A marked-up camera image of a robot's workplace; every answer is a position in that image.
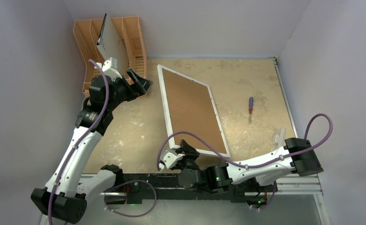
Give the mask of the white board in organizer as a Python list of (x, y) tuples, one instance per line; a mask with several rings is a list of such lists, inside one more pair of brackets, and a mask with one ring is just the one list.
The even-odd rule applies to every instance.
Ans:
[(127, 49), (120, 38), (116, 26), (107, 13), (104, 15), (96, 47), (104, 60), (109, 58), (116, 59), (117, 71), (124, 78), (128, 78), (128, 74), (126, 73), (129, 68)]

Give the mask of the orange plastic file organizer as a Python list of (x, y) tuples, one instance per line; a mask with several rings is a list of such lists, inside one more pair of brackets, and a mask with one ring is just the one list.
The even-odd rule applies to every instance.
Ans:
[[(138, 76), (147, 78), (147, 55), (139, 17), (115, 17), (111, 20), (127, 49), (129, 67)], [(89, 97), (92, 79), (100, 75), (99, 71), (89, 63), (89, 59), (101, 63), (105, 61), (96, 47), (102, 23), (102, 19), (93, 19), (75, 21), (74, 24), (74, 37), (86, 66), (82, 89), (86, 98)]]

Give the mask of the blue handled screwdriver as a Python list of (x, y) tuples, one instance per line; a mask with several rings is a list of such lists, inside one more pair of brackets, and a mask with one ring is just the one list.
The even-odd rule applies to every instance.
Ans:
[(249, 123), (251, 124), (251, 122), (252, 122), (252, 111), (253, 111), (253, 97), (249, 98), (248, 111), (249, 111)]

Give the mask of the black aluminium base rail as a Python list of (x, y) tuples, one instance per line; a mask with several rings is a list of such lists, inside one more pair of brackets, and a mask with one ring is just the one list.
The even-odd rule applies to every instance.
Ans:
[(241, 184), (210, 189), (206, 183), (181, 184), (176, 173), (125, 173), (109, 178), (105, 184), (96, 174), (79, 177), (77, 193), (86, 193), (90, 199), (98, 195), (123, 197), (127, 204), (141, 204), (143, 200), (224, 200), (232, 203), (265, 205), (277, 195), (322, 195), (316, 175), (299, 177), (289, 174), (276, 181), (276, 185), (260, 186), (254, 178)]

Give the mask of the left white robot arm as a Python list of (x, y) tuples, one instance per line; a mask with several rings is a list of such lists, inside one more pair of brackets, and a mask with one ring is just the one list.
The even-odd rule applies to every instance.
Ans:
[(31, 200), (47, 216), (50, 225), (55, 219), (76, 224), (88, 204), (103, 191), (129, 190), (129, 182), (116, 165), (105, 165), (90, 180), (80, 183), (83, 170), (107, 127), (113, 120), (113, 110), (124, 101), (145, 95), (152, 81), (126, 71), (133, 81), (129, 84), (117, 72), (101, 72), (89, 86), (89, 96), (78, 114), (69, 147), (58, 168), (43, 188), (35, 188)]

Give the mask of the clear plastic screwdriver packaging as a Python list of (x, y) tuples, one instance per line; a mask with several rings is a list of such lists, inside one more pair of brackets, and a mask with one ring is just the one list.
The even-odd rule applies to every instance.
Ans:
[(282, 147), (284, 145), (285, 128), (277, 128), (274, 135), (274, 145), (275, 148)]

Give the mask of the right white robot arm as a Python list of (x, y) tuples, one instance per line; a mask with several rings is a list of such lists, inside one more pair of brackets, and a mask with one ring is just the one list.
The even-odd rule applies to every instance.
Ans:
[(289, 138), (285, 145), (261, 155), (241, 161), (219, 163), (200, 169), (196, 163), (199, 153), (185, 141), (179, 150), (188, 150), (171, 170), (180, 170), (179, 185), (185, 189), (215, 192), (230, 185), (247, 181), (250, 189), (260, 190), (290, 173), (310, 176), (323, 172), (323, 168), (309, 140)]

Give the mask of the white picture frame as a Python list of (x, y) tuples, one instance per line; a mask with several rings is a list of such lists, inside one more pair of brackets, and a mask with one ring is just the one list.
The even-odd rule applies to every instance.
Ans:
[(208, 84), (163, 65), (157, 65), (168, 147), (178, 148), (185, 140), (200, 154), (226, 158), (231, 154)]

